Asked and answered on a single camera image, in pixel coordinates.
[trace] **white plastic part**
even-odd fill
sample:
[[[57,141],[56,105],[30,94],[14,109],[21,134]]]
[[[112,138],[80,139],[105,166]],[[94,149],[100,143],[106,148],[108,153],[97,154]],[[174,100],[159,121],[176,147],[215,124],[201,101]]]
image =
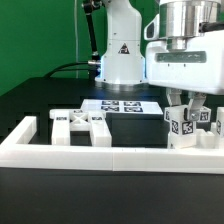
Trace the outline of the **white plastic part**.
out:
[[[36,117],[25,117],[1,145],[28,144],[37,131],[36,123]]]
[[[153,31],[153,36],[148,38],[147,37],[147,30],[149,27],[154,28]],[[149,23],[149,25],[144,29],[144,38],[145,40],[158,40],[159,39],[159,26],[160,26],[160,18],[159,18],[159,14],[156,15],[156,17],[153,19],[153,21],[151,23]]]
[[[147,101],[118,101],[118,100],[89,100],[82,103],[83,112],[101,110],[104,113],[133,113],[133,114],[163,114],[157,102]]]
[[[102,112],[89,112],[90,138],[93,147],[111,147],[112,137]]]
[[[52,145],[70,145],[70,118],[68,110],[56,110],[54,114]]]
[[[170,135],[168,147],[181,149],[196,146],[196,122],[184,120],[187,105],[170,107]]]
[[[171,3],[171,2],[190,2],[194,0],[160,0],[160,5]],[[209,2],[217,2],[221,4],[221,1],[223,0],[204,0],[204,1],[209,1]]]
[[[199,149],[213,149],[215,147],[215,135],[203,129],[197,129],[197,148]]]
[[[224,107],[217,109],[215,148],[224,149]]]
[[[107,51],[101,58],[96,82],[136,85],[145,79],[145,58],[140,52],[141,14],[129,0],[103,0],[108,18]]]
[[[146,50],[149,83],[195,92],[224,94],[223,40],[224,31],[208,32],[202,37],[188,40],[185,53],[205,52],[205,63],[159,62],[156,59],[158,53],[169,53],[166,50],[166,41],[149,43]]]
[[[214,135],[216,135],[216,123],[212,122],[211,123],[211,130],[210,130]]]
[[[1,145],[0,167],[224,174],[224,150]]]
[[[82,111],[77,111],[70,115],[70,131],[89,131],[90,124],[87,121],[88,113],[83,113]]]
[[[106,112],[100,110],[51,110],[50,118],[54,119],[52,145],[70,145],[70,131],[89,131],[93,147],[111,147],[112,137],[105,117]]]

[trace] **metal cylinder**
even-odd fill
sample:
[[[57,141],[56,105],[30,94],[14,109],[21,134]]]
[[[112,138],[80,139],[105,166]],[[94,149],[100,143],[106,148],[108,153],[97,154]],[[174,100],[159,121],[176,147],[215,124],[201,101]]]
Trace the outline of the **metal cylinder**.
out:
[[[201,22],[219,21],[221,5],[212,1],[176,1],[160,5],[161,39],[200,36]]]

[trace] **black table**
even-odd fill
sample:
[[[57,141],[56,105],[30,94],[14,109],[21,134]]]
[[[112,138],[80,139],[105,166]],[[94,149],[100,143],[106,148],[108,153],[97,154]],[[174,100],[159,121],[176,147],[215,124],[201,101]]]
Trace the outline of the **black table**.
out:
[[[33,78],[0,97],[1,141],[24,116],[35,115],[32,143],[50,144],[49,110],[80,108],[83,99],[167,106],[163,88],[118,93],[88,80]],[[221,105],[223,97],[208,97],[206,106]],[[161,115],[107,114],[107,123],[113,146],[166,147]],[[87,133],[72,139],[90,145]],[[0,223],[224,223],[223,187],[222,175],[1,168]]]

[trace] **white plastic block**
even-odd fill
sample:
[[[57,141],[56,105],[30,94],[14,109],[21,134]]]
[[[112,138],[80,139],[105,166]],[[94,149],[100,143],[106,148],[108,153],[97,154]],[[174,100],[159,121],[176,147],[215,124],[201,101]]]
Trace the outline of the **white plastic block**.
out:
[[[217,109],[215,148],[224,149],[224,107]]]
[[[110,148],[56,145],[6,145],[0,147],[0,167],[113,170]]]
[[[146,171],[223,173],[224,151],[212,149],[147,149]]]
[[[203,106],[200,109],[199,120],[197,122],[198,123],[206,123],[206,122],[210,122],[210,119],[211,119],[211,109]]]
[[[89,112],[88,121],[90,123],[90,139],[94,147],[111,147],[112,137],[104,118],[100,111]]]
[[[70,119],[68,110],[57,110],[51,136],[52,145],[70,145]]]
[[[36,117],[33,116],[25,117],[2,142],[2,145],[28,144],[37,131],[36,120]]]
[[[196,145],[196,122],[184,120],[184,110],[187,105],[171,107],[170,137],[171,148],[188,148]]]
[[[70,131],[89,131],[90,124],[87,121],[88,113],[83,113],[79,110],[74,110],[70,114]]]
[[[197,129],[197,148],[213,149],[215,147],[215,135],[204,129]]]
[[[212,122],[211,123],[211,129],[210,129],[210,131],[214,134],[214,135],[216,135],[216,123],[215,122]]]
[[[113,153],[114,171],[145,171],[145,149],[122,149]]]

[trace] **black cable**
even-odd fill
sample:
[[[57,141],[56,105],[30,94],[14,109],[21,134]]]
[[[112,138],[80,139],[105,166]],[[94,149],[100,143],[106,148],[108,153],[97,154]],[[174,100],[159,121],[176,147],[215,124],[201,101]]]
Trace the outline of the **black cable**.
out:
[[[61,66],[53,69],[52,71],[48,72],[47,74],[45,74],[44,78],[51,77],[55,72],[57,72],[57,71],[59,71],[59,70],[61,70],[63,68],[68,68],[68,67],[72,67],[72,66],[76,66],[76,65],[88,65],[88,62],[73,62],[73,63],[61,65]]]
[[[219,31],[224,30],[224,22],[215,22],[215,23],[200,23],[199,24],[199,32],[212,32],[212,31]]]
[[[54,72],[52,71],[50,75],[47,77],[44,76],[45,78],[50,78],[54,73],[56,72],[71,72],[71,71],[96,71],[96,69],[88,69],[88,68],[77,68],[77,69],[59,69],[55,70]]]
[[[70,72],[70,71],[96,71],[96,69],[89,69],[89,68],[74,68],[74,69],[61,69],[58,72]]]

